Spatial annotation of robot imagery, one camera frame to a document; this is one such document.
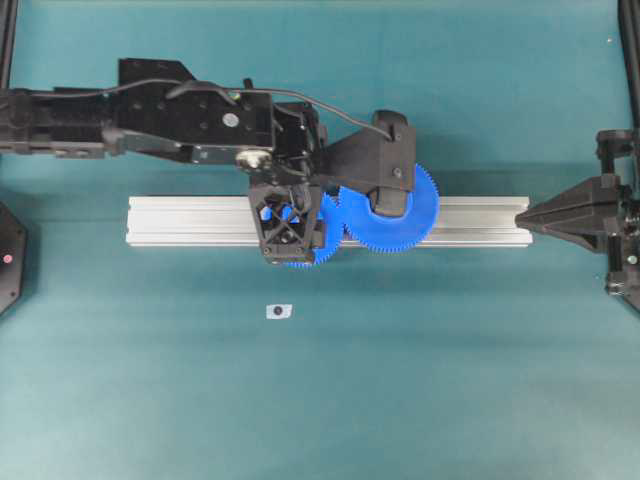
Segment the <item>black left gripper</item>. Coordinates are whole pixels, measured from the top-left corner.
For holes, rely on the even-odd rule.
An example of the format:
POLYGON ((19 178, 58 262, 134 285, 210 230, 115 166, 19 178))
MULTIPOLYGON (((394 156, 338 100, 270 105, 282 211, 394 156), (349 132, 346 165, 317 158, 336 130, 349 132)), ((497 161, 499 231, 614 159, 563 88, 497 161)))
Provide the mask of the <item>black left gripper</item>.
POLYGON ((314 249, 325 244, 318 218, 323 191, 301 183, 318 172, 327 141, 318 112, 308 102, 276 102, 269 94, 240 94, 233 105, 200 94, 196 106, 190 161, 233 165, 261 183, 250 185, 248 199, 264 259, 312 265, 314 249))

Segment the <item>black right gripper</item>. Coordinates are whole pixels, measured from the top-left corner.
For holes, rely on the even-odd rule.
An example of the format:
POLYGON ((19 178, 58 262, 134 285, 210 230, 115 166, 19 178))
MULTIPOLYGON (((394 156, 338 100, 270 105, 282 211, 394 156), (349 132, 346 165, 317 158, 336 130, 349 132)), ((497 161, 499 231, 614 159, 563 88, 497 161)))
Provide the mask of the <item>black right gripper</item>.
POLYGON ((520 229, 574 243, 608 259, 606 292, 639 297, 639 185, 625 184, 616 160, 630 157, 639 172, 639 130, 602 130, 596 154, 601 175, 591 177, 515 217, 520 229))

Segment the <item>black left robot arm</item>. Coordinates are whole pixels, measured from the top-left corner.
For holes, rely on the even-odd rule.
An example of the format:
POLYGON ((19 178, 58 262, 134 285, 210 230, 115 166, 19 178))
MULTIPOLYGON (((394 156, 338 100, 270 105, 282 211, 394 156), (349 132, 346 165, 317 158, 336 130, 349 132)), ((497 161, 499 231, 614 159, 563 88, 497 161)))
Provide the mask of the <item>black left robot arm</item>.
POLYGON ((110 88, 3 90, 1 149, 234 166, 249 179, 265 260, 309 265, 330 239, 324 194, 312 181, 316 120, 308 106, 276 103, 250 83, 233 89, 195 78, 178 61, 122 59, 110 88))

